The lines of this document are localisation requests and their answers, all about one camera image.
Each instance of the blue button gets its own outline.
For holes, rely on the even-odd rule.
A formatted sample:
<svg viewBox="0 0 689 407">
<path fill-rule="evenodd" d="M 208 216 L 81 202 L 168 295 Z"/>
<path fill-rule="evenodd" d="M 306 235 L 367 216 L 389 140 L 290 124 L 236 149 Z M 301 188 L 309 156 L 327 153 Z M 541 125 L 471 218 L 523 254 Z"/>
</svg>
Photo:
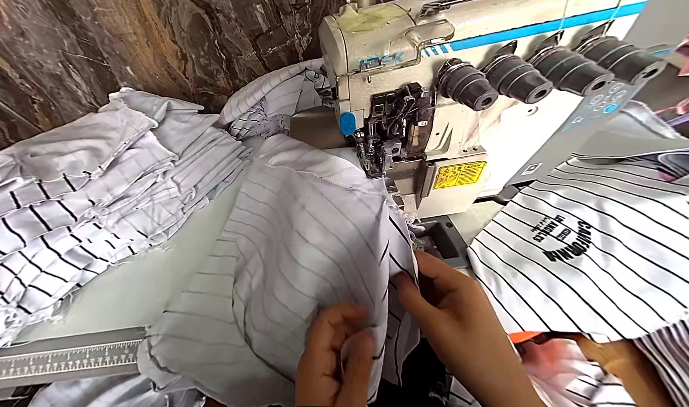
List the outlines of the blue button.
<svg viewBox="0 0 689 407">
<path fill-rule="evenodd" d="M 611 113 L 613 110 L 616 110 L 616 109 L 618 109 L 618 105 L 617 105 L 617 104 L 610 104 L 609 106 L 607 106 L 607 107 L 603 110 L 603 113 Z"/>
<path fill-rule="evenodd" d="M 357 118 L 354 113 L 345 112 L 339 117 L 339 129 L 344 135 L 353 135 L 357 129 Z"/>
</svg>

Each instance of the metal ruler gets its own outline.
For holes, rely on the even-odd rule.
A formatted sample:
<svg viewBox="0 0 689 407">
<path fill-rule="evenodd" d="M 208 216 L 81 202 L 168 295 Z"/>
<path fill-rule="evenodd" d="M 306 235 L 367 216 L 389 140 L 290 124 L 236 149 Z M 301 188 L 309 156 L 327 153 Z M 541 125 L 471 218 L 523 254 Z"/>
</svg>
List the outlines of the metal ruler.
<svg viewBox="0 0 689 407">
<path fill-rule="evenodd" d="M 138 373 L 142 327 L 36 340 L 0 349 L 0 389 Z"/>
</svg>

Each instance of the black striped fabric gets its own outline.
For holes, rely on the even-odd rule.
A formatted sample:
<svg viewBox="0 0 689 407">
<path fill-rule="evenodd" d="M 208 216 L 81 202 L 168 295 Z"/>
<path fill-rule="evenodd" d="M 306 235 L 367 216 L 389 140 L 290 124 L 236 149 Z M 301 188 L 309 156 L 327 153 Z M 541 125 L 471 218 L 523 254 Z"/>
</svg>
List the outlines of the black striped fabric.
<svg viewBox="0 0 689 407">
<path fill-rule="evenodd" d="M 656 366 L 674 402 L 689 407 L 689 319 L 633 342 Z"/>
<path fill-rule="evenodd" d="M 518 193 L 468 253 L 508 332 L 639 338 L 689 314 L 689 174 L 571 159 Z"/>
</svg>

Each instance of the yellow warning sticker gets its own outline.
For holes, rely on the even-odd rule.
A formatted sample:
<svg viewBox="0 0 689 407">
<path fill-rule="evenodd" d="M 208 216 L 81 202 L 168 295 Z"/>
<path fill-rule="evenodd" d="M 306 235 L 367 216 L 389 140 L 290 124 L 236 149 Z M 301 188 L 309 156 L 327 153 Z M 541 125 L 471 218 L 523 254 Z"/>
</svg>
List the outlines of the yellow warning sticker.
<svg viewBox="0 0 689 407">
<path fill-rule="evenodd" d="M 480 175 L 483 174 L 484 168 L 484 161 L 442 167 L 437 173 L 434 189 L 474 184 L 477 180 L 480 180 Z"/>
</svg>

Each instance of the sewing machine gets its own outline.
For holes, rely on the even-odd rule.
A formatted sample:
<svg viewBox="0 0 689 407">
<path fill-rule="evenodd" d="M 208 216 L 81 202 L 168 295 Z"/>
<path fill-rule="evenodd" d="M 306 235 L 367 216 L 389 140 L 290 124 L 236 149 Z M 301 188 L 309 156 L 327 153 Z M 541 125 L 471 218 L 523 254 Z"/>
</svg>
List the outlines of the sewing machine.
<svg viewBox="0 0 689 407">
<path fill-rule="evenodd" d="M 664 68 L 620 40 L 645 5 L 344 5 L 319 27 L 339 129 L 405 212 L 463 212 L 565 161 Z"/>
</svg>

